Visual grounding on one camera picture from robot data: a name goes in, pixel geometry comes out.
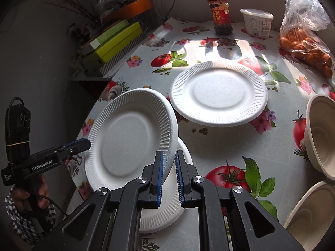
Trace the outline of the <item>checkered sleeve forearm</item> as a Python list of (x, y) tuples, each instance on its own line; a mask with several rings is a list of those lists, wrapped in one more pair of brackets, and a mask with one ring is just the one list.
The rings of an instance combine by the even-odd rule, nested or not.
[(36, 225), (34, 225), (32, 218), (25, 216), (23, 211), (18, 211), (13, 202), (11, 195), (11, 188), (9, 194), (5, 197), (5, 204), (7, 213), (11, 219), (11, 225), (15, 233), (25, 242), (34, 246), (41, 241), (55, 226), (56, 210), (53, 204), (49, 204), (46, 208), (46, 223), (50, 226), (50, 230), (39, 232)]

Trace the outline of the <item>person's left hand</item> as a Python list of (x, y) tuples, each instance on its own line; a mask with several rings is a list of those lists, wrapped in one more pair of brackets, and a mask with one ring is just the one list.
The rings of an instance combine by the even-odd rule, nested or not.
[[(48, 185), (46, 184), (45, 177), (43, 174), (40, 175), (40, 187), (36, 193), (42, 196), (49, 197)], [(25, 206), (23, 202), (30, 197), (30, 194), (26, 192), (24, 189), (14, 186), (14, 188), (11, 191), (11, 195), (17, 210), (24, 211)], [(49, 206), (49, 200), (39, 198), (37, 204), (41, 209), (46, 209)]]

